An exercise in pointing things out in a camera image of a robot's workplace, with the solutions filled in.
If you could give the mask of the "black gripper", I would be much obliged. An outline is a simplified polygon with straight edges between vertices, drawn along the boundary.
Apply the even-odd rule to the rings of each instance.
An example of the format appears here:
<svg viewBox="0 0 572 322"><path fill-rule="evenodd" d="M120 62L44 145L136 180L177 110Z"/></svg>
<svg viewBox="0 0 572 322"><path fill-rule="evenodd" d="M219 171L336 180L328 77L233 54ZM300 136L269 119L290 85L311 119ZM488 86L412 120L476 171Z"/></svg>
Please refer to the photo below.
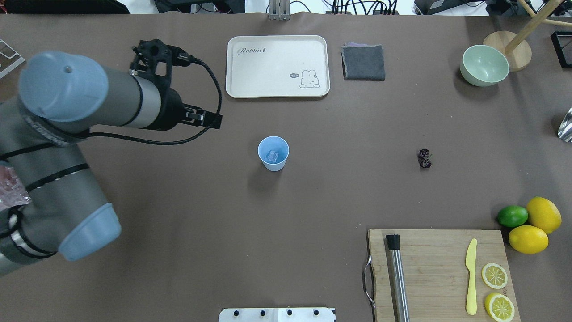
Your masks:
<svg viewBox="0 0 572 322"><path fill-rule="evenodd" d="M167 131L178 124L195 127L209 127L220 130L223 116L217 113L205 113L202 108L184 104L180 95L168 89L163 97L162 106L154 122L152 130Z"/></svg>

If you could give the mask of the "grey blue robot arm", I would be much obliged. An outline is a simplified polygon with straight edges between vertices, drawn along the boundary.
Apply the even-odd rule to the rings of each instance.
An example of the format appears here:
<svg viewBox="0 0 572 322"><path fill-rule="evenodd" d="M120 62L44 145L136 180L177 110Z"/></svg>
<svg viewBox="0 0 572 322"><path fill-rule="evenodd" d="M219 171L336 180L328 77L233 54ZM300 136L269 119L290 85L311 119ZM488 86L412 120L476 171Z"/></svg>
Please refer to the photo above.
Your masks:
<svg viewBox="0 0 572 322"><path fill-rule="evenodd" d="M216 86L215 113L184 104L170 87L173 66L204 67ZM222 91L204 61L184 52L155 58L139 54L129 72L61 51L35 55L20 75L17 93L1 103L1 164L12 167L29 204L1 212L1 275L61 254L77 261L116 240L122 226L79 143L112 137L149 145L179 145L104 132L93 126L166 131L180 123L202 127L221 121Z"/></svg>

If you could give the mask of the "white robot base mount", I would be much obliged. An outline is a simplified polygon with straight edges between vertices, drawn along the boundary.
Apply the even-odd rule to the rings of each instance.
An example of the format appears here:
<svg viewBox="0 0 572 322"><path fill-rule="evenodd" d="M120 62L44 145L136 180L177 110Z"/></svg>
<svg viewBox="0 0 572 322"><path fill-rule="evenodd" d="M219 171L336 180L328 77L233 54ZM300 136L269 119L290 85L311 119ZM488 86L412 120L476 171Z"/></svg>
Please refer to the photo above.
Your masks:
<svg viewBox="0 0 572 322"><path fill-rule="evenodd" d="M335 322L335 308L328 307L271 307L226 308L221 310L219 322Z"/></svg>

